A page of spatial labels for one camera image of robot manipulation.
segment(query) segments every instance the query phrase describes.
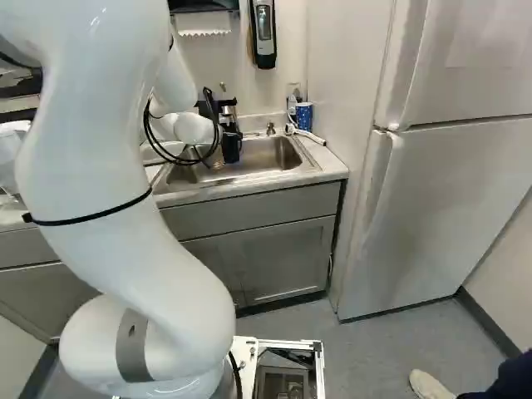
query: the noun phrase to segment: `refrigerator door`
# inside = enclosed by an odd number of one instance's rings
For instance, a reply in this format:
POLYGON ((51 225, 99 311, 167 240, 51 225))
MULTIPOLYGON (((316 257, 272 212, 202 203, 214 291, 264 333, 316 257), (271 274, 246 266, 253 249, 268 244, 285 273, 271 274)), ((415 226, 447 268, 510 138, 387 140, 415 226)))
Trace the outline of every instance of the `refrigerator door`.
POLYGON ((375 122, 532 113, 530 0, 397 0, 375 122))
POLYGON ((532 185, 530 132, 532 119, 374 131, 389 162, 367 157, 338 317, 452 295, 532 185))

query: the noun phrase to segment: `white sneaker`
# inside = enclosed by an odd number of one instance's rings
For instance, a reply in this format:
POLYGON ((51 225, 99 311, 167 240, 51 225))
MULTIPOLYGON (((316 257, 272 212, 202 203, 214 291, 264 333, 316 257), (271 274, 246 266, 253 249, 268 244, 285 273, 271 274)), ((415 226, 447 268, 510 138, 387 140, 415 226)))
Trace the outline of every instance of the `white sneaker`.
POLYGON ((456 399, 456 395, 426 372, 412 370, 408 379, 412 390, 420 399, 456 399))

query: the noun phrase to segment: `white refrigerator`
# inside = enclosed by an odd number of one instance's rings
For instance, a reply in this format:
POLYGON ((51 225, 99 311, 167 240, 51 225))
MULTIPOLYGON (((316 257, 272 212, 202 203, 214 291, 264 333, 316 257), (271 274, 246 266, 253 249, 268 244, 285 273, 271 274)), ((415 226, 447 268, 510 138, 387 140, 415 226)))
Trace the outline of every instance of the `white refrigerator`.
POLYGON ((376 3, 308 4, 315 133, 351 171, 342 320, 455 293, 532 184, 532 2, 376 3))

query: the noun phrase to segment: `gray floor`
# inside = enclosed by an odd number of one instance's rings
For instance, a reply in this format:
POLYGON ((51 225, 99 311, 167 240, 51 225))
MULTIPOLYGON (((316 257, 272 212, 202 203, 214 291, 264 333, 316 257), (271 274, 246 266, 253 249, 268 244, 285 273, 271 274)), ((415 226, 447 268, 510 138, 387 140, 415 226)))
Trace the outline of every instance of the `gray floor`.
MULTIPOLYGON (((490 385, 504 356, 454 300, 339 324, 328 300, 241 318, 239 335, 321 339, 329 399, 413 399, 407 375, 421 368, 454 392, 490 385)), ((58 368, 39 399, 100 399, 58 368)))

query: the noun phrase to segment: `stainless steel sink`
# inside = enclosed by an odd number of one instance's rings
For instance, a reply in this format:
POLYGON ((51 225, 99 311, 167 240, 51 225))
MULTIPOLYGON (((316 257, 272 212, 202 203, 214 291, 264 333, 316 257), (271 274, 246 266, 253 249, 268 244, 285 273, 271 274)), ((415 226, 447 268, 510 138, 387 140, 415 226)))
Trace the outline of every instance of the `stainless steel sink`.
MULTIPOLYGON (((197 158, 204 154, 208 145, 185 149, 184 158, 197 158)), ((209 186, 234 183, 287 173, 304 173, 319 169, 304 146, 293 137, 284 135, 244 137, 240 161, 225 164, 221 148, 207 159, 207 165, 166 165, 154 181, 154 193, 164 194, 187 190, 191 186, 209 186)))

